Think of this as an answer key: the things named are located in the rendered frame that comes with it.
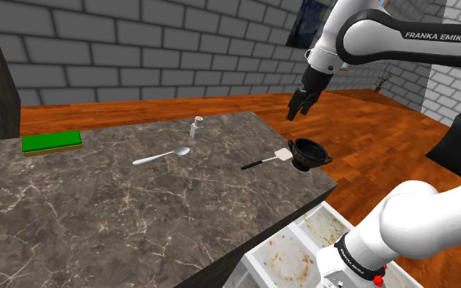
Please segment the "white salt shaker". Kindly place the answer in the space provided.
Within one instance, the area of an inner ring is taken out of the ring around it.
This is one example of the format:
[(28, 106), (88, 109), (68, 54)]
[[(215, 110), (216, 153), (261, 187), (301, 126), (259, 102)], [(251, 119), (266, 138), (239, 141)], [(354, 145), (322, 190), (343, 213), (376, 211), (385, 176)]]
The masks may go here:
[(194, 122), (191, 124), (190, 136), (194, 140), (200, 139), (202, 137), (203, 131), (203, 118), (201, 116), (196, 116)]

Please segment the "silver spoon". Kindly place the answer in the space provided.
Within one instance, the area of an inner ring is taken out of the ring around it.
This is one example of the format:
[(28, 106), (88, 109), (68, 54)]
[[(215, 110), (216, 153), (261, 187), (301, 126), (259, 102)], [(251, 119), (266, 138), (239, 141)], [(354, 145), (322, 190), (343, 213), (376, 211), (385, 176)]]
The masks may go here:
[(140, 165), (140, 164), (145, 164), (145, 163), (148, 163), (148, 162), (151, 162), (153, 160), (157, 160), (163, 156), (166, 156), (166, 155), (172, 155), (172, 154), (175, 154), (175, 155), (186, 155), (191, 149), (189, 147), (180, 147), (180, 148), (177, 148), (173, 151), (169, 151), (169, 152), (166, 152), (166, 153), (163, 153), (163, 154), (159, 154), (159, 155), (154, 155), (154, 156), (149, 156), (149, 157), (146, 157), (146, 158), (143, 158), (143, 159), (140, 159), (140, 160), (135, 160), (132, 162), (132, 165)]

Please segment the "green and yellow sponge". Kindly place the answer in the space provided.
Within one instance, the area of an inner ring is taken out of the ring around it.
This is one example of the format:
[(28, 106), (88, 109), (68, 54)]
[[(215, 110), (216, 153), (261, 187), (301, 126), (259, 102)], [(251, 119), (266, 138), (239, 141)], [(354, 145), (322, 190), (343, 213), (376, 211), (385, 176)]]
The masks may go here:
[(26, 157), (70, 151), (82, 147), (83, 142), (79, 131), (22, 137), (22, 153)]

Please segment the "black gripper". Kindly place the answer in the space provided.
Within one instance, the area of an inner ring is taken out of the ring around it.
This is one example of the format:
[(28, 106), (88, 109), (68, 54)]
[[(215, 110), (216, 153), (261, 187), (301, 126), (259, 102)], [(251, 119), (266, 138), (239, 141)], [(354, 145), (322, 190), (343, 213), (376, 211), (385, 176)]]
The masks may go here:
[(301, 113), (307, 115), (311, 106), (320, 97), (320, 93), (326, 89), (332, 79), (332, 74), (320, 72), (310, 65), (305, 69), (301, 78), (301, 89), (295, 90), (288, 103), (287, 119), (293, 121), (301, 108)]

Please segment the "black-handled white spatula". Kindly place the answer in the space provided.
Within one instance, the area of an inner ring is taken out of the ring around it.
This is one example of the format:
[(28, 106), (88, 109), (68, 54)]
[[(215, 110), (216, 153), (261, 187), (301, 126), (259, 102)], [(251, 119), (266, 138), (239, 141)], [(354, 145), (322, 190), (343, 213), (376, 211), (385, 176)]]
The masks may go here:
[(287, 149), (287, 148), (282, 148), (274, 152), (274, 157), (264, 159), (264, 160), (258, 160), (256, 162), (253, 162), (251, 164), (246, 164), (241, 167), (241, 170), (249, 169), (251, 167), (254, 167), (259, 164), (263, 164), (264, 162), (270, 161), (270, 160), (281, 160), (281, 161), (286, 161), (292, 158), (292, 153)]

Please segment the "black two-handled bowl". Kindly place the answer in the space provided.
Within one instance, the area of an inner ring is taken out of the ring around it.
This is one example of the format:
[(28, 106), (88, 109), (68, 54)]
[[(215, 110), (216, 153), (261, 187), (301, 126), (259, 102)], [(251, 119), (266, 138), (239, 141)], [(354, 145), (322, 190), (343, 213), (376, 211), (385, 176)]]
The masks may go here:
[(308, 172), (332, 162), (332, 157), (317, 142), (307, 138), (297, 138), (287, 142), (292, 153), (292, 164), (300, 171)]

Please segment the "dark blue wall picture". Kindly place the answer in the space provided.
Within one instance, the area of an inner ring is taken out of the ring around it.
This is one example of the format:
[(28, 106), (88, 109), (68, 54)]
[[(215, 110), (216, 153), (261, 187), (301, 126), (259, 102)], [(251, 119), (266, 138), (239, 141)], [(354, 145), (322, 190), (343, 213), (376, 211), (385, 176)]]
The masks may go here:
[(328, 6), (317, 0), (303, 0), (289, 33), (286, 46), (310, 48), (317, 32), (323, 26), (323, 19), (327, 10)]

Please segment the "bare-branched potted plant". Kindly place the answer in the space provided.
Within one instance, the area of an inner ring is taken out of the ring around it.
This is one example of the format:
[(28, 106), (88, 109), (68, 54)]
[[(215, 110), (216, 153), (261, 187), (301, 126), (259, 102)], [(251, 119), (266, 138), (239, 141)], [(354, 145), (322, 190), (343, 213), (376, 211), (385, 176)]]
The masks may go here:
[(375, 85), (376, 87), (374, 88), (374, 92), (375, 93), (378, 93), (381, 88), (382, 88), (382, 85), (388, 81), (391, 77), (393, 77), (393, 73), (391, 72), (391, 69), (392, 69), (392, 66), (391, 65), (388, 65), (387, 67), (385, 67), (382, 72), (378, 75), (377, 77), (377, 81), (375, 82)]

